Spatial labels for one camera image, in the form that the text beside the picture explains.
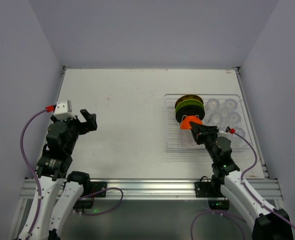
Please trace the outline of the green plate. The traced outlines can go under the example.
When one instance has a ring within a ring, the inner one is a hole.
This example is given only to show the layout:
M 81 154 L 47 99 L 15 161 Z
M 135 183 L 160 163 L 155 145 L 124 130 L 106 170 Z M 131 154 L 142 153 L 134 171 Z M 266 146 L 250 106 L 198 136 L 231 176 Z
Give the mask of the green plate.
M 196 99 L 184 100 L 177 104 L 177 106 L 175 107 L 175 112 L 178 113 L 179 111 L 186 108 L 197 108 L 204 110 L 204 104 Z

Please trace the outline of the black plate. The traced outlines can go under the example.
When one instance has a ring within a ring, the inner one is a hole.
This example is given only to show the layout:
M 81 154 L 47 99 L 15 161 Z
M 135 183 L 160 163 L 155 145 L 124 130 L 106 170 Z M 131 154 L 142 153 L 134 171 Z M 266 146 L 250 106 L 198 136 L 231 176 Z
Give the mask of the black plate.
M 201 107 L 183 107 L 175 113 L 178 123 L 182 122 L 184 116 L 199 116 L 199 119 L 202 120 L 205 117 L 205 110 Z

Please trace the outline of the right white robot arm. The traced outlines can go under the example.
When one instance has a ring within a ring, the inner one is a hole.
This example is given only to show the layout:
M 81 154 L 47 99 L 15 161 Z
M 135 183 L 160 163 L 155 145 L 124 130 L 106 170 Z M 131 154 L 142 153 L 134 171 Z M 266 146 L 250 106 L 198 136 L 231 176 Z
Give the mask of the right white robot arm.
M 254 240 L 292 240 L 287 212 L 275 208 L 246 180 L 245 172 L 232 159 L 231 141 L 216 126 L 191 122 L 191 134 L 197 145 L 204 145 L 212 159 L 210 184 L 216 194 L 226 197 L 243 217 Z

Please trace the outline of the yellow patterned plate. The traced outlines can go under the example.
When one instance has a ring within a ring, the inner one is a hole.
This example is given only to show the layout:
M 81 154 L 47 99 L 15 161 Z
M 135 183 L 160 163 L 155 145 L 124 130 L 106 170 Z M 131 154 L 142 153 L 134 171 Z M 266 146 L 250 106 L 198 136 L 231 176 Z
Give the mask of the yellow patterned plate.
M 184 102 L 184 101 L 188 101 L 188 100 L 195 100 L 198 101 L 200 103 L 204 103 L 203 99 L 196 95 L 196 94 L 186 94 L 181 96 L 176 102 L 175 102 L 175 107 L 177 107 L 180 103 Z

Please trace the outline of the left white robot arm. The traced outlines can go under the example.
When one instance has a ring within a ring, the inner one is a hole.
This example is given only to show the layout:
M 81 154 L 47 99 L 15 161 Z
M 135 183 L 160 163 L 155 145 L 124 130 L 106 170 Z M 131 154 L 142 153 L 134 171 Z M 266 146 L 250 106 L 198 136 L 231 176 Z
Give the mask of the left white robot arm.
M 43 113 L 53 112 L 46 143 L 36 168 L 32 168 L 24 150 L 24 136 L 29 124 Z M 85 172 L 67 174 L 73 161 L 72 153 L 80 135 L 96 131 L 97 116 L 80 110 L 85 121 L 67 111 L 59 112 L 50 105 L 35 113 L 25 124 L 20 136 L 20 151 L 36 182 L 35 194 L 19 240 L 58 240 L 63 227 L 82 193 L 90 188 L 90 176 Z

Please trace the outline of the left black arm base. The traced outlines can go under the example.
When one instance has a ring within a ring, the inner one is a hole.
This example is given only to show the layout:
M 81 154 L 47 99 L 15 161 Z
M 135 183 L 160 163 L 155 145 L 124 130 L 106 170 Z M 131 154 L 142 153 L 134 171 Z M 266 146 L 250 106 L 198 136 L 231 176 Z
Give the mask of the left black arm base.
M 104 190 L 107 188 L 107 186 L 108 186 L 108 183 L 106 181 L 91 181 L 90 187 L 82 193 L 81 197 Z M 73 206 L 73 210 L 81 211 L 84 213 L 85 210 L 91 209 L 94 206 L 96 198 L 105 198 L 105 197 L 106 197 L 106 193 L 103 192 L 91 197 L 77 200 L 77 202 Z

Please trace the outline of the orange plastic bowl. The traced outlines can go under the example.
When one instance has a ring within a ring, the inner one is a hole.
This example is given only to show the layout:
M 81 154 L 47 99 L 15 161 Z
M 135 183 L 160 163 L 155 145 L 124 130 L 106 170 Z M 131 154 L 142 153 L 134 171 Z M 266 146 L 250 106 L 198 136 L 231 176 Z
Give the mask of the orange plastic bowl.
M 187 115 L 183 117 L 183 120 L 180 123 L 180 129 L 191 130 L 192 129 L 191 123 L 203 125 L 203 122 L 201 119 L 199 119 L 198 115 Z

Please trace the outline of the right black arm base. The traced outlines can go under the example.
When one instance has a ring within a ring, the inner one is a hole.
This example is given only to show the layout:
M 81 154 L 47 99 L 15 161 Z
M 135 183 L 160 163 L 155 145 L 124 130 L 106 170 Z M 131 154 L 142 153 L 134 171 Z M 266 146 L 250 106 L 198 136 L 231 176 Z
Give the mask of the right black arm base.
M 215 184 L 207 176 L 202 176 L 200 180 L 194 182 L 194 192 L 196 198 L 206 198 L 211 210 L 230 209 L 229 200 L 215 187 Z

